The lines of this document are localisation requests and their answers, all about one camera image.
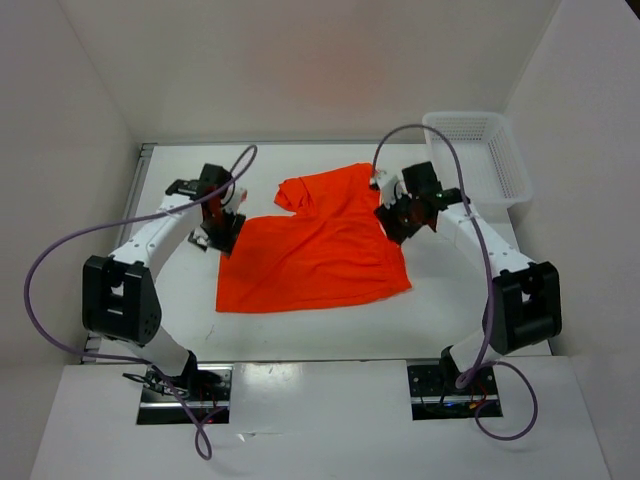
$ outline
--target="white enclosure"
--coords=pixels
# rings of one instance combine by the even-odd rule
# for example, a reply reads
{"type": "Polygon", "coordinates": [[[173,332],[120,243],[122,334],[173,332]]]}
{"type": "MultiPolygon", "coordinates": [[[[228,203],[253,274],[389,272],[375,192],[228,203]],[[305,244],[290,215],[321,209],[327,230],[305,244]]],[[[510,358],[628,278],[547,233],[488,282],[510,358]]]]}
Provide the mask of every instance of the white enclosure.
{"type": "MultiPolygon", "coordinates": [[[[0,477],[30,478],[34,464],[34,479],[127,478],[123,465],[140,477],[144,462],[163,457],[177,460],[159,462],[154,478],[178,473],[249,478],[294,478],[303,473],[308,478],[424,476],[433,468],[429,459],[438,462],[431,473],[437,471],[441,478],[471,478],[479,472],[476,478],[636,478],[638,52],[640,20],[625,0],[2,2],[5,312],[0,320],[0,385],[6,393],[0,400],[0,477]],[[509,240],[517,238],[525,254],[549,260],[560,271],[564,330],[551,347],[563,358],[550,357],[545,344],[516,359],[536,383],[543,402],[538,430],[527,443],[496,445],[472,423],[438,423],[430,429],[393,410],[407,400],[405,391],[393,390],[406,383],[406,378],[398,378],[402,360],[415,358],[423,348],[425,355],[433,356],[441,342],[468,333],[474,309],[483,302],[481,281],[476,284],[455,255],[438,250],[441,245],[429,243],[433,238],[424,235],[405,251],[416,287],[411,297],[415,303],[407,308],[424,313],[426,304],[416,298],[427,286],[435,288],[438,298],[446,297],[442,308],[433,308],[437,321],[432,327],[439,330],[429,337],[431,343],[423,342],[425,325],[408,321],[402,308],[386,311],[384,306],[376,311],[388,316],[402,312],[401,328],[373,322],[371,343],[359,338],[365,314],[371,311],[366,307],[357,307],[355,313],[334,312],[334,323],[327,324],[333,326],[324,330],[314,327],[312,315],[297,330],[279,319],[268,334],[280,342],[279,356],[256,340],[253,327],[233,330],[231,322],[216,318],[223,325],[222,336],[207,343],[201,339],[206,313],[199,324],[174,323],[177,337],[183,335],[180,340],[195,342],[194,349],[210,353],[214,360],[344,361],[280,364],[298,372],[300,382],[291,385],[300,389],[292,390],[288,400],[273,396],[276,390],[265,390],[261,405],[251,403],[256,392],[247,390],[246,381],[247,372],[260,369],[239,366],[235,401],[248,403],[244,410],[232,409],[232,420],[242,430],[232,427],[212,434],[223,445],[221,463],[193,467],[191,472],[185,465],[200,462],[191,451],[191,427],[134,428],[136,406],[131,399],[139,394],[119,381],[123,367],[77,365],[76,358],[46,344],[29,323],[22,283],[34,258],[73,230],[136,211],[150,212],[157,206],[154,195],[178,171],[193,176],[210,156],[231,162],[223,160],[221,152],[262,142],[268,166],[258,168],[264,170],[255,180],[247,177],[262,203],[250,213],[270,213],[264,202],[275,193],[279,179],[323,171],[356,161],[356,156],[370,161],[366,152],[372,153],[372,142],[388,130],[440,110],[506,115],[534,195],[508,213],[492,212],[489,221],[509,240]],[[331,160],[323,163],[322,155],[301,141],[312,141],[322,154],[331,152],[331,160]],[[142,144],[156,142],[153,155],[158,163],[154,165],[154,157],[147,154],[139,159],[142,144]],[[260,186],[263,178],[270,185],[260,186]],[[428,263],[421,263],[418,245],[437,256],[432,266],[446,273],[423,270],[428,263]],[[447,285],[464,290],[464,298],[443,294],[450,290],[447,285]],[[446,317],[453,314],[456,322],[447,326],[446,317]],[[340,325],[336,319],[347,323],[340,325]],[[340,341],[331,341],[334,327],[343,329],[340,341]],[[346,362],[363,359],[380,361],[346,362]],[[356,399],[375,396],[378,382],[384,385],[382,397],[359,415],[351,418],[340,410],[358,411],[361,403],[356,399]],[[318,385],[336,389],[325,403],[318,400],[318,385]],[[90,389],[89,403],[82,401],[83,388],[90,389]],[[109,398],[111,392],[116,399],[109,398]],[[296,399],[304,408],[286,403],[296,399]],[[261,408],[273,421],[264,423],[261,408]],[[304,416],[338,410],[339,415],[326,422],[304,416]],[[380,421],[369,422],[367,414],[380,421]],[[98,424],[103,432],[93,431],[98,424]],[[239,450],[236,434],[242,432],[257,435],[239,450]],[[346,435],[346,443],[334,442],[336,432],[346,435]],[[576,435],[580,442],[574,443],[576,435]],[[101,438],[99,448],[110,449],[106,457],[96,454],[98,446],[92,447],[96,436],[101,438]],[[105,439],[115,446],[101,443],[105,439]],[[118,444],[121,439],[131,443],[118,444]],[[140,446],[147,441],[149,449],[140,446]],[[453,449],[442,447],[447,441],[463,452],[454,456],[453,449]],[[410,455],[419,442],[430,445],[431,456],[417,457],[422,450],[410,455]],[[324,446],[322,452],[335,462],[336,470],[324,468],[324,457],[314,453],[318,445],[324,446]],[[586,458],[582,465],[580,454],[586,458]],[[273,455],[292,460],[280,464],[273,455]],[[460,456],[467,463],[447,468],[447,462],[453,464],[460,456]],[[376,461],[357,470],[369,457],[376,461]],[[76,468],[83,461],[86,471],[76,468]],[[518,462],[523,471],[516,469],[518,462]],[[536,470],[544,462],[545,468],[536,470]]],[[[405,159],[421,158],[426,150],[422,132],[401,135],[397,141],[402,145],[392,150],[398,158],[387,159],[393,168],[405,159]]],[[[80,318],[81,266],[91,254],[107,254],[117,234],[106,231],[78,239],[56,251],[38,273],[34,307],[46,328],[65,343],[82,347],[86,338],[80,318]]],[[[181,259],[185,265],[197,264],[178,251],[168,271],[179,272],[181,259]]],[[[170,275],[165,276],[159,289],[167,296],[175,288],[170,275]]],[[[182,294],[189,292],[185,288],[182,294]]],[[[172,297],[168,308],[182,308],[182,298],[172,297]]],[[[261,328],[269,328],[266,321],[261,328]]],[[[284,381],[278,378],[273,385],[284,381]]],[[[505,388],[507,413],[526,416],[530,404],[523,387],[508,373],[498,380],[505,388]]],[[[509,418],[505,422],[495,426],[511,425],[509,418]]]]}

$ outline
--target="t-shirt sleeve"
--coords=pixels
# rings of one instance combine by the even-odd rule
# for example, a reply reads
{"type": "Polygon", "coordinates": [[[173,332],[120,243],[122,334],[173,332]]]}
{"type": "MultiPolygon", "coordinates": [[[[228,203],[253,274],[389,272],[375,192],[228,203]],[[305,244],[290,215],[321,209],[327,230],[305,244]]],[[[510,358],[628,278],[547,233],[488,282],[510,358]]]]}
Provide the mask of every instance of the t-shirt sleeve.
{"type": "Polygon", "coordinates": [[[371,165],[357,163],[330,172],[291,178],[280,184],[274,202],[298,214],[332,214],[353,209],[363,195],[370,195],[371,165]]]}
{"type": "Polygon", "coordinates": [[[285,210],[300,213],[309,207],[311,197],[301,178],[291,178],[280,184],[273,201],[285,210]]]}

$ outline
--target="metal base plate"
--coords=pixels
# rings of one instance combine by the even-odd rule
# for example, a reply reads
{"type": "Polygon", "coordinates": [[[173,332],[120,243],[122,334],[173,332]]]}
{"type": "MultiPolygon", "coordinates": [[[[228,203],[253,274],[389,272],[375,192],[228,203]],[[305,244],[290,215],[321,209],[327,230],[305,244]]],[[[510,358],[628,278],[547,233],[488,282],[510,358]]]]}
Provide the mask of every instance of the metal base plate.
{"type": "MultiPolygon", "coordinates": [[[[198,419],[204,418],[213,408],[226,407],[216,414],[210,423],[229,423],[229,399],[231,397],[232,364],[198,364],[199,370],[218,374],[222,383],[214,387],[214,398],[190,399],[187,405],[198,419]]],[[[168,425],[191,423],[180,403],[168,392],[142,388],[138,425],[168,425]]]]}
{"type": "Polygon", "coordinates": [[[437,359],[408,362],[407,377],[414,420],[471,418],[484,402],[488,404],[480,411],[480,417],[502,416],[498,386],[491,368],[481,370],[473,385],[457,393],[444,388],[437,359]]]}

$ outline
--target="white wall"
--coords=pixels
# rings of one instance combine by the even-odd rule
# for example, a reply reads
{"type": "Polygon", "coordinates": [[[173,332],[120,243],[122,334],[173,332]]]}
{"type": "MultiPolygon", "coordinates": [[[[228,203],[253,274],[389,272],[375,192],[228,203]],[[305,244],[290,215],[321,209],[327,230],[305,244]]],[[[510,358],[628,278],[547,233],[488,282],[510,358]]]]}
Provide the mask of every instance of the white wall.
{"type": "MultiPolygon", "coordinates": [[[[0,478],[27,478],[62,365],[22,303],[30,263],[63,234],[119,218],[136,146],[55,0],[0,2],[0,478]]],[[[35,281],[46,327],[81,346],[84,260],[115,232],[75,241],[35,281]]]]}
{"type": "Polygon", "coordinates": [[[138,140],[211,141],[502,111],[556,0],[61,4],[138,140]]]}
{"type": "Polygon", "coordinates": [[[516,235],[560,270],[555,351],[573,357],[614,480],[640,466],[639,52],[623,0],[564,0],[506,112],[535,190],[516,235]]]}

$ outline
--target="white tabletop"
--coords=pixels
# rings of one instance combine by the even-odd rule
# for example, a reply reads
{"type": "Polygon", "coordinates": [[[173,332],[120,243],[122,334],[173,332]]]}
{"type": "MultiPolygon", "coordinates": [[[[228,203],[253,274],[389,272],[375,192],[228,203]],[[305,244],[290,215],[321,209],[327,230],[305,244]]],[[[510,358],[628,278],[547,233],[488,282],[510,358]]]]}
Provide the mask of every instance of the white tabletop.
{"type": "MultiPolygon", "coordinates": [[[[206,427],[204,462],[191,425],[137,426],[140,366],[65,368],[31,475],[44,479],[456,479],[609,478],[564,357],[515,358],[536,388],[538,423],[514,442],[485,437],[471,419],[412,421],[403,361],[237,364],[229,424],[206,427]]],[[[495,378],[513,434],[531,399],[507,369],[495,378]]]]}
{"type": "MultiPolygon", "coordinates": [[[[289,215],[273,203],[287,178],[370,162],[375,144],[266,144],[239,182],[248,218],[289,215]]],[[[245,145],[156,147],[135,214],[155,211],[177,178],[198,178],[204,163],[229,168],[245,145]]],[[[424,145],[388,145],[379,168],[398,172],[426,160],[424,145]]],[[[486,220],[516,245],[506,210],[486,220]]],[[[281,361],[439,357],[480,326],[482,276],[449,243],[423,228],[403,245],[411,291],[368,305],[275,314],[215,311],[219,254],[183,242],[157,279],[163,327],[201,361],[281,361]]],[[[126,354],[103,341],[102,353],[126,354]]],[[[546,342],[517,352],[549,355],[546,342]]]]}

